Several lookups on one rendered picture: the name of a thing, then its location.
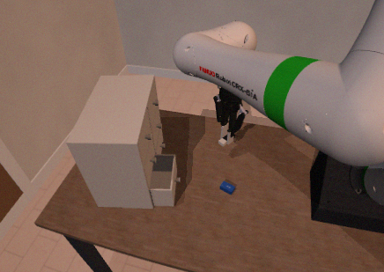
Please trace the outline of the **beige small chest of drawers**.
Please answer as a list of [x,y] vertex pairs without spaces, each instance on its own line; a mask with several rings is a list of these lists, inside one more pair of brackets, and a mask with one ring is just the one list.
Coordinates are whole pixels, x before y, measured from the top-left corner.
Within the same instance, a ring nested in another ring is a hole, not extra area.
[[138,148],[153,80],[100,76],[70,134],[67,145],[98,207],[153,209]]

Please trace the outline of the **blue rectangular block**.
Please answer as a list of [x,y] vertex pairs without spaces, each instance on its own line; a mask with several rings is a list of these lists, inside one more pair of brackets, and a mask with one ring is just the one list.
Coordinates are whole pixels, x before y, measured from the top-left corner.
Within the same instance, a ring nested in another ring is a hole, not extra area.
[[225,191],[229,195],[232,195],[233,191],[235,190],[235,186],[223,181],[219,189]]

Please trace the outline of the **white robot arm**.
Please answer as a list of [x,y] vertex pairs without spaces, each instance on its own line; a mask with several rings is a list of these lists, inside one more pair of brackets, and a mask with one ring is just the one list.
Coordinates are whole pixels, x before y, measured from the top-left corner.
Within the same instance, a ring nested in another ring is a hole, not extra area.
[[256,44],[253,28],[233,21],[181,36],[173,58],[184,74],[351,165],[353,190],[384,206],[384,0],[374,1],[341,63],[255,51]]

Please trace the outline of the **tan wooden drawer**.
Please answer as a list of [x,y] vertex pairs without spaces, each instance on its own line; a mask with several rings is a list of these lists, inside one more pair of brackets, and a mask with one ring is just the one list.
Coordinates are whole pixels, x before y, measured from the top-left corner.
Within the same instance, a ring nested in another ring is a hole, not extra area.
[[155,154],[155,157],[149,188],[152,206],[174,206],[176,181],[181,181],[177,177],[176,157],[174,154]]
[[156,112],[155,112],[155,116],[154,116],[153,125],[152,125],[152,130],[151,130],[152,131],[152,136],[153,136],[153,142],[154,142],[155,150],[156,150],[156,144],[157,144],[159,129],[162,129],[162,123],[160,123],[159,106],[157,106]]
[[148,188],[150,185],[152,165],[153,163],[156,163],[156,157],[154,157],[154,154],[155,154],[155,150],[154,150],[153,140],[150,140],[147,155],[146,155],[146,160],[144,164],[144,173],[147,180]]
[[156,154],[161,154],[162,148],[165,148],[165,144],[163,143],[162,129],[159,129],[159,136],[158,136],[158,141],[157,141]]
[[152,88],[151,88],[151,94],[150,94],[150,98],[149,98],[148,105],[147,105],[148,111],[149,111],[149,116],[150,116],[151,127],[152,127],[153,118],[155,115],[156,106],[158,106],[158,105],[159,105],[159,101],[157,99],[156,85],[155,85],[155,81],[153,80],[153,84],[152,84]]
[[148,111],[146,109],[143,126],[142,126],[140,137],[138,140],[138,148],[140,151],[143,166],[144,166],[144,161],[145,161],[145,157],[146,157],[146,152],[147,152],[149,140],[152,140],[152,134],[151,134],[149,115],[148,115]]

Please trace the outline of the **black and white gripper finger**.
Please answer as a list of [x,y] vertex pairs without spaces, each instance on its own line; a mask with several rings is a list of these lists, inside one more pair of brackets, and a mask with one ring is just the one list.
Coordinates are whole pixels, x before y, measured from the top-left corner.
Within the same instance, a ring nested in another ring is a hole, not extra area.
[[221,136],[220,136],[220,139],[221,139],[227,135],[229,114],[228,114],[228,110],[225,110],[226,102],[223,101],[221,103],[219,94],[213,97],[213,99],[215,101],[215,106],[216,106],[217,121],[221,123]]
[[240,109],[239,110],[240,110],[239,111],[239,116],[237,118],[238,111],[233,113],[233,106],[232,105],[228,106],[229,129],[227,130],[228,133],[227,133],[227,143],[226,144],[230,144],[231,142],[233,142],[234,133],[237,132],[240,129],[246,114],[248,114],[248,110],[245,111],[243,109],[243,107],[241,106],[241,104],[240,104]]

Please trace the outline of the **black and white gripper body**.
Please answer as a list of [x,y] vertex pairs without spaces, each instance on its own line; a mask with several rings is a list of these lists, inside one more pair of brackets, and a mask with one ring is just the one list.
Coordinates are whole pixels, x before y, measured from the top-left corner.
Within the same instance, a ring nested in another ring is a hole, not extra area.
[[[224,99],[224,100],[222,100],[220,97],[222,97],[222,99]],[[232,93],[224,92],[220,89],[219,89],[219,98],[221,100],[221,103],[223,101],[226,102],[225,110],[228,110],[229,105],[233,106],[233,113],[235,113],[236,111],[238,111],[240,109],[240,104],[242,106],[242,99],[240,99],[239,97],[237,97],[236,95],[234,95]],[[232,103],[229,103],[229,102],[232,102]]]

